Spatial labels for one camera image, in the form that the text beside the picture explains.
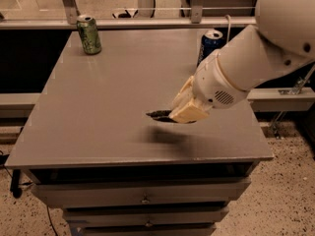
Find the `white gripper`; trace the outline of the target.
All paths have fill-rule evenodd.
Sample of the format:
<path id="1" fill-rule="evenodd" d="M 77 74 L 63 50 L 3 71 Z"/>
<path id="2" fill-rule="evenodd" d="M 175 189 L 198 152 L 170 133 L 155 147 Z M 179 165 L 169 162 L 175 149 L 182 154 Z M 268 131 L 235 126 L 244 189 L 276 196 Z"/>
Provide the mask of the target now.
<path id="1" fill-rule="evenodd" d="M 215 50 L 199 64 L 194 77 L 185 82 L 173 99 L 169 118 L 181 124 L 196 122 L 207 118 L 212 108 L 230 108 L 247 95 L 248 91 L 235 88 L 224 76 L 219 51 Z"/>

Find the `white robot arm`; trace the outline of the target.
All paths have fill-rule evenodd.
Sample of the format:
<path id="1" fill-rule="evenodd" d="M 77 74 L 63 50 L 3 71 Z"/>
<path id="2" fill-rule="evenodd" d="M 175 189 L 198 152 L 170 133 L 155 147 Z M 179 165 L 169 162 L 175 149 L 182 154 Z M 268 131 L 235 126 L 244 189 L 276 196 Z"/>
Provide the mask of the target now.
<path id="1" fill-rule="evenodd" d="M 190 123 L 245 99 L 256 86 L 315 60 L 315 0 L 257 0 L 249 25 L 198 66 L 169 118 Z"/>

